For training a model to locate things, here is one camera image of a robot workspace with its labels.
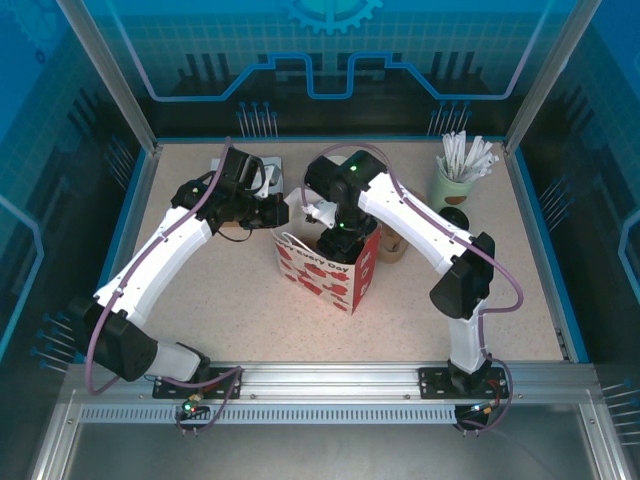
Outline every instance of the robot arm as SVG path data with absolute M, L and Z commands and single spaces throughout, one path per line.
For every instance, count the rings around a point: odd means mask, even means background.
M 449 369 L 454 384 L 461 393 L 468 392 L 490 366 L 480 346 L 478 312 L 489 295 L 493 267 L 452 238 L 473 244 L 491 257 L 495 252 L 493 239 L 485 233 L 472 237 L 404 187 L 403 196 L 398 196 L 386 166 L 364 151 L 356 152 L 340 166 L 320 157 L 309 166 L 305 184 L 326 200 L 306 208 L 309 216 L 329 227 L 318 242 L 318 249 L 325 256 L 332 258 L 357 245 L 371 231 L 367 222 L 373 216 L 407 239 L 442 275 L 430 298 L 449 324 Z M 405 199 L 445 227 L 451 236 L 426 222 Z M 359 251 L 352 254 L 357 258 Z
M 156 341 L 143 332 L 153 305 L 187 259 L 223 223 L 235 221 L 250 230 L 273 228 L 289 220 L 282 194 L 268 194 L 269 185 L 278 181 L 279 170 L 265 167 L 261 159 L 230 148 L 209 199 L 195 216 L 165 236 L 164 232 L 202 198 L 207 190 L 204 182 L 212 173 L 182 185 L 158 229 L 129 264 L 100 288 L 93 300 L 76 299 L 69 307 L 76 345 L 86 353 L 97 320 L 120 280 L 147 246 L 158 237 L 163 238 L 129 279 L 108 314 L 96 346 L 96 362 L 125 380 L 152 375 L 189 381 L 200 366 L 208 370 L 208 359 L 201 353 L 181 344 Z

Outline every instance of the blue enclosure wall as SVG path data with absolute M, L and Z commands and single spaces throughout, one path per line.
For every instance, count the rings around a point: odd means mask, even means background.
M 522 142 L 605 385 L 640 382 L 639 20 L 638 2 L 603 0 Z
M 238 113 L 270 136 L 273 112 L 280 135 L 434 134 L 432 114 L 451 112 L 505 134 L 573 5 L 87 2 L 161 137 L 242 135 Z
M 24 478 L 74 353 L 43 317 L 94 292 L 140 147 L 55 2 L 1 3 L 0 45 L 0 470 Z

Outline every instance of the beige tabletop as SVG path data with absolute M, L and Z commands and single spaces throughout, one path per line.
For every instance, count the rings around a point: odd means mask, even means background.
M 331 143 L 236 143 L 258 156 L 283 159 L 285 195 L 299 186 L 313 156 Z M 408 188 L 426 192 L 440 142 L 377 143 Z M 344 155 L 355 151 L 344 150 Z M 209 170 L 221 144 L 165 145 L 138 237 L 139 248 L 157 228 L 176 189 Z M 494 153 L 501 156 L 495 145 Z M 489 350 L 505 360 L 562 360 L 549 308 L 504 161 L 477 182 L 463 206 L 470 231 L 496 242 L 496 259 L 520 282 L 523 307 L 486 318 Z M 241 237 L 238 228 L 225 229 Z M 268 230 L 245 243 L 214 236 L 167 286 L 145 331 L 179 341 L 218 361 L 383 362 L 438 361 L 449 354 L 447 322 L 429 300 L 439 276 L 410 247 L 396 264 L 378 262 L 353 316 L 337 312 L 282 278 Z M 490 306 L 510 305 L 515 294 L 496 272 Z

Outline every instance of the gear logo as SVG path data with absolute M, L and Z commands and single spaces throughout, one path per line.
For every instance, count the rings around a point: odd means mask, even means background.
M 57 6 L 53 0 L 0 0 L 2 14 L 12 14 L 22 33 L 39 51 L 46 48 L 58 31 Z
M 382 7 L 382 0 L 282 0 L 290 20 L 298 20 L 300 27 L 311 27 L 313 33 L 336 30 L 347 33 L 359 28 L 364 18 L 373 18 L 373 9 Z

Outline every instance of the paper cup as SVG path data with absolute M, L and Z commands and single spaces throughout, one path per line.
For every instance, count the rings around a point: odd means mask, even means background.
M 438 173 L 433 178 L 427 192 L 427 205 L 436 212 L 439 212 L 444 207 L 460 205 L 471 193 L 474 183 L 452 182 L 438 169 Z

